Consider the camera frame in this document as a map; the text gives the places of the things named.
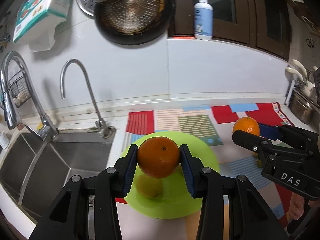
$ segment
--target chrome faucet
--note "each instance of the chrome faucet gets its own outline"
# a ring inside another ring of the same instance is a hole
[[[84,67],[84,65],[77,59],[71,59],[68,60],[65,65],[63,66],[62,70],[61,70],[61,74],[60,74],[60,93],[61,93],[61,98],[65,98],[65,89],[64,89],[64,76],[66,74],[66,70],[68,68],[68,66],[72,63],[76,63],[82,70],[84,78],[85,78],[85,82],[87,83],[87,88],[89,90],[89,94],[91,97],[91,101],[93,103],[94,109],[96,110],[97,116],[98,116],[98,121],[95,122],[97,128],[99,129],[98,135],[101,137],[109,137],[112,133],[112,130],[107,126],[106,121],[101,117],[100,111],[98,109],[96,100],[94,99],[94,95],[92,92],[92,88],[90,85],[90,80],[88,77],[88,73]]]
[[[59,131],[55,128],[51,119],[47,116],[47,114],[43,110],[43,107],[39,101],[39,98],[31,82],[30,74],[26,66],[26,63],[24,62],[22,56],[16,51],[10,51],[4,57],[1,64],[1,71],[0,71],[0,82],[1,82],[1,89],[3,93],[3,103],[4,103],[4,117],[5,117],[5,120],[7,121],[8,128],[11,130],[21,123],[21,116],[18,112],[17,106],[13,101],[9,79],[8,79],[8,67],[11,60],[14,60],[20,67],[21,72],[26,80],[26,85],[29,90],[31,99],[36,106],[36,109],[41,118],[41,122],[43,124],[43,127],[38,132],[35,132],[26,124],[25,126],[32,134],[34,134],[37,138],[41,140],[45,140],[47,136],[50,136],[51,138],[55,138],[58,135]]]

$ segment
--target blue bottle label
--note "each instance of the blue bottle label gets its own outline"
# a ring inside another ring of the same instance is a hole
[[[195,34],[212,36],[213,11],[195,8]]]

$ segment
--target patchwork tablecloth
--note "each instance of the patchwork tablecloth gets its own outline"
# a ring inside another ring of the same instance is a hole
[[[133,112],[129,113],[122,150],[144,135],[157,131],[181,131],[194,135],[215,153],[220,174],[233,178],[238,174],[246,175],[285,227],[288,223],[286,212],[289,209],[291,192],[262,177],[261,168],[257,166],[253,153],[235,145],[231,139],[235,121],[243,116],[250,116],[257,122],[268,125],[292,125],[278,103],[194,106]],[[225,198],[225,208],[227,207],[228,198]],[[192,228],[194,229],[191,234],[196,231],[198,219],[199,214],[186,218],[187,236]]]

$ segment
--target metal wire rack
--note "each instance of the metal wire rack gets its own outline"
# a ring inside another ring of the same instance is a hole
[[[10,80],[10,88],[11,88],[11,94],[14,103],[19,108],[22,106],[25,102],[27,102],[31,96],[29,93],[29,90],[27,88],[26,80],[22,74],[21,71],[18,71]],[[0,107],[4,109],[3,100],[1,100]]]

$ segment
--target red fabric patch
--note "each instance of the red fabric patch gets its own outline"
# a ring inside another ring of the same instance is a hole
[[[119,197],[116,197],[116,202],[127,204],[127,202],[124,200],[124,198],[119,198]]]
[[[217,123],[236,122],[239,117],[231,111],[230,106],[212,106],[211,110]]]
[[[264,123],[267,125],[282,125],[281,122],[283,122],[283,120],[274,111],[272,103],[261,103],[257,104],[257,106],[259,110],[245,112],[247,116],[252,117],[257,122]]]
[[[288,225],[287,217],[285,215],[279,219],[279,222],[282,228],[285,228]]]
[[[153,111],[129,113],[126,132],[141,135],[154,133]]]
[[[292,191],[276,184],[276,188],[278,190],[279,193],[279,197],[281,199],[282,205],[283,205],[283,209],[284,209],[284,213],[287,213],[289,210],[289,206],[290,206],[290,199],[291,199],[291,194]]]

